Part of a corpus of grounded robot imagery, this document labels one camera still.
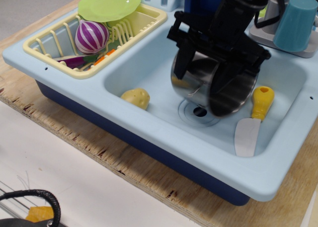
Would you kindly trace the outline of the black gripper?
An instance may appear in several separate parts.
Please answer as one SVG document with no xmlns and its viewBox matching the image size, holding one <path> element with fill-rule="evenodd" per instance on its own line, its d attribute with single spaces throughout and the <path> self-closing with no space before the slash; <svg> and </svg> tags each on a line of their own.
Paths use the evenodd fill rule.
<svg viewBox="0 0 318 227">
<path fill-rule="evenodd" d="M 257 75 L 270 54 L 248 38 L 245 30 L 268 1 L 222 0 L 207 35 L 191 29 L 183 22 L 184 11 L 177 11 L 167 36 L 179 48 L 174 65 L 176 77 L 183 79 L 196 52 L 216 60 L 213 61 L 210 95 L 219 93 L 243 72 Z"/>
</svg>

